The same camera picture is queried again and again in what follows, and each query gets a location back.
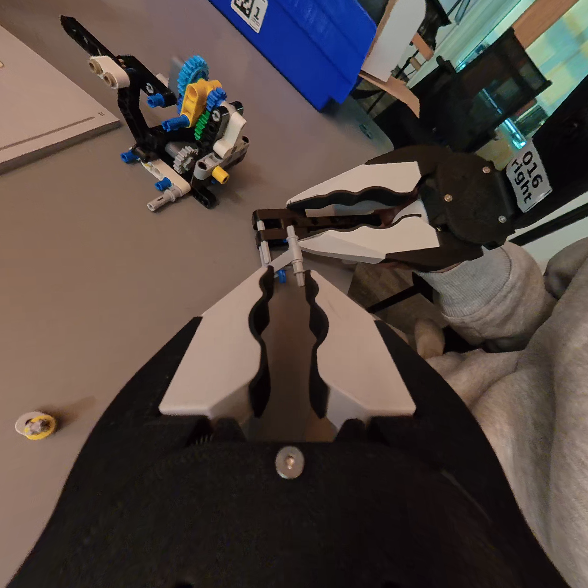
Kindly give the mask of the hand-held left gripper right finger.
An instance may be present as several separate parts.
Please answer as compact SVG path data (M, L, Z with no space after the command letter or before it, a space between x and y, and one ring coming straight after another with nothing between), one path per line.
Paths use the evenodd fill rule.
M340 429L349 419L413 416L416 405L380 334L378 321L315 270L305 276L310 308L309 400Z

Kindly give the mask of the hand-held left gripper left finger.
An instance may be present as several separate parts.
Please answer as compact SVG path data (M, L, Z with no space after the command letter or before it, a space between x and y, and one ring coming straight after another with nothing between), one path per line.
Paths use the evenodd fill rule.
M206 310L160 401L166 416L230 417L249 420L254 408L249 385L262 365L262 340L249 326L258 302L266 302L263 280L273 288L274 272L263 267Z

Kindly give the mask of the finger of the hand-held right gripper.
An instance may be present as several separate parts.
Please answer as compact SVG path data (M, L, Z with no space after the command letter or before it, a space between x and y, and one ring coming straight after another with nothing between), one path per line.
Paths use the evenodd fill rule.
M290 198L286 208L307 217L394 212L415 199L422 179L417 162L363 164Z
M440 247L436 229L419 215L401 217L386 228L362 225L351 231L330 229L299 240L305 253L350 262L378 263L389 254Z

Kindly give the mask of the black lego beam grey axle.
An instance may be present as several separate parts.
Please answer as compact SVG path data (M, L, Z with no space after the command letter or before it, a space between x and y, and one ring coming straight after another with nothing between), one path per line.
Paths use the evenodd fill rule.
M255 242L262 267L271 266L280 283L285 283L285 269L292 267L296 283L305 286L302 241L327 231L350 231L360 226L380 227L380 217L367 215L335 215L307 217L304 211L260 209L252 214Z

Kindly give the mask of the large blue storage bin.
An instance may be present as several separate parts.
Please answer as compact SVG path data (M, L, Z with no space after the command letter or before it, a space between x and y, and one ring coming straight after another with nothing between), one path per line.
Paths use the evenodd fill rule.
M210 3L319 112L352 92L376 35L357 1Z

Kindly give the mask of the small yellow lego bush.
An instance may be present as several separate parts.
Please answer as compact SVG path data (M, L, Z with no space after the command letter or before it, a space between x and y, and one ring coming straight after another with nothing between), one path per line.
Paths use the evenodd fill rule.
M55 433L58 421L44 412L32 411L19 416L14 427L18 434L28 440L43 440Z

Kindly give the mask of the person's right forearm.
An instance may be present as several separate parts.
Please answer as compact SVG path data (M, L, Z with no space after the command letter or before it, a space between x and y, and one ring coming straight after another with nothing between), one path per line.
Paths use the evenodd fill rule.
M489 352L525 349L557 303L524 248L506 242L482 257L436 272L416 272L454 331Z

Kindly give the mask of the multicoloured lego gear model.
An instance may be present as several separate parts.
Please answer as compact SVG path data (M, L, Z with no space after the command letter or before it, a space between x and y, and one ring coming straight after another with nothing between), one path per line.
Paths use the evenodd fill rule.
M158 196L151 212L189 195L206 209L217 205L212 185L224 185L228 170L249 148L240 101L228 101L208 63L193 55L173 59L168 77L155 75L134 55L116 55L77 19L65 15L66 34L89 56L92 72L117 93L117 104L135 143L121 159L141 164Z

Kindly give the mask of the open lego instruction booklet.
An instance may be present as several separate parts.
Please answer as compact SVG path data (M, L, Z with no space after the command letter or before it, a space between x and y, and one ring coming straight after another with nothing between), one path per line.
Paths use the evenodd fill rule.
M1 173L99 136L120 120L1 28Z

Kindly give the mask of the person's grey sweatshirt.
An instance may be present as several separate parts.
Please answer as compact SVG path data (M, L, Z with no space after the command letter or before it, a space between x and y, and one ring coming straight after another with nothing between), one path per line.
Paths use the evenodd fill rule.
M427 362L472 411L565 581L587 587L587 238L542 274L557 303L525 349Z

